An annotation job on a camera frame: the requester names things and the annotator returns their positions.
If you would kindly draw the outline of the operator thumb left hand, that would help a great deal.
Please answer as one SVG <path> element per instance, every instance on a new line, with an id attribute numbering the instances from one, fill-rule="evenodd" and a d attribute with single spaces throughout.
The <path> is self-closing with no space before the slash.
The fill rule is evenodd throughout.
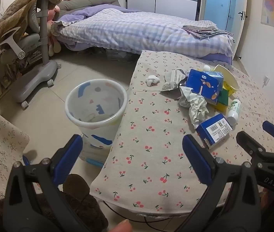
<path id="1" fill-rule="evenodd" d="M 128 219 L 123 220 L 109 232 L 133 232 L 133 227 Z"/>

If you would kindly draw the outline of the operator right hand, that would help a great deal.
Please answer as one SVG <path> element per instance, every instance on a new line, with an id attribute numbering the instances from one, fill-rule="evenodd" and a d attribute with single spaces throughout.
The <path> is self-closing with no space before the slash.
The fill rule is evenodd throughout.
<path id="1" fill-rule="evenodd" d="M 261 210 L 274 210 L 274 192 L 263 188 L 260 193 Z"/>

